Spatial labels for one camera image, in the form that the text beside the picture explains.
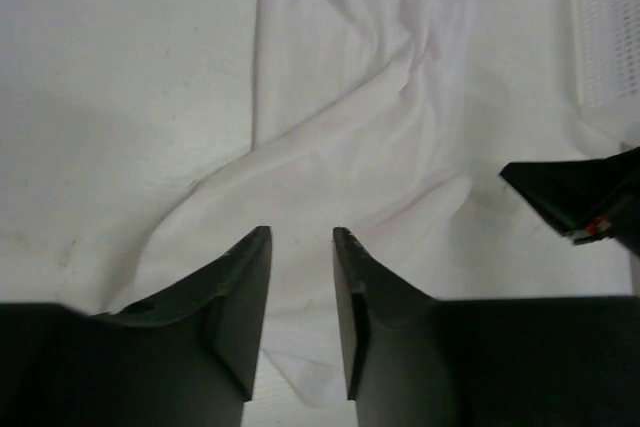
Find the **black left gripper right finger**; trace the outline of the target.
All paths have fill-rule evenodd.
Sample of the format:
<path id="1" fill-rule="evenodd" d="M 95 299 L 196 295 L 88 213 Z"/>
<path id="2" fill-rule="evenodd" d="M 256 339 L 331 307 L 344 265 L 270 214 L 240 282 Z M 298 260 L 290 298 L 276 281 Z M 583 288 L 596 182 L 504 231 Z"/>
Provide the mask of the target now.
<path id="1" fill-rule="evenodd" d="M 441 300 L 333 232 L 347 396 L 362 426 L 635 426 L 634 296 Z"/>

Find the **white tank top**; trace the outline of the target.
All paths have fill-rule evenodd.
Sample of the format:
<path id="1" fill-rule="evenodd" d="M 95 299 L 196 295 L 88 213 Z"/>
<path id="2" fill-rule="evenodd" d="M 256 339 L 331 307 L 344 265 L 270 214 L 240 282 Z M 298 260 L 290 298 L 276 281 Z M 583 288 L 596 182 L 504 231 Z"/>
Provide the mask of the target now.
<path id="1" fill-rule="evenodd" d="M 145 295 L 257 225 L 262 349 L 307 405 L 346 398 L 331 232 L 444 298 L 627 294 L 612 241 L 571 246 L 499 178 L 611 154 L 573 104 L 569 0 L 260 0 L 252 151 L 200 182 L 139 259 Z"/>

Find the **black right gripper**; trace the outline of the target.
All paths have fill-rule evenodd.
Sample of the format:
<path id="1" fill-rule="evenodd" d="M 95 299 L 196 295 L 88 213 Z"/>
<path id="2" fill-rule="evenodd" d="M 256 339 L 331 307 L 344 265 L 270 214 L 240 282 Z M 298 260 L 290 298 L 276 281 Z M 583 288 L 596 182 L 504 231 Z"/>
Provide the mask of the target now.
<path id="1" fill-rule="evenodd" d="M 639 148 L 606 159 L 511 162 L 500 177 L 575 245 L 614 239 L 639 251 Z"/>

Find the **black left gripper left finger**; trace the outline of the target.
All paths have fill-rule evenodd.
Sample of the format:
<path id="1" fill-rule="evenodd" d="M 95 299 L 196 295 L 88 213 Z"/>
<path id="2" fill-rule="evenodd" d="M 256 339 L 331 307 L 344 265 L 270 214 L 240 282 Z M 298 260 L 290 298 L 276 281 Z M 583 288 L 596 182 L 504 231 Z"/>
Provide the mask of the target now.
<path id="1" fill-rule="evenodd" d="M 237 426 L 252 398 L 271 231 L 116 314 L 1 307 L 5 426 Z"/>

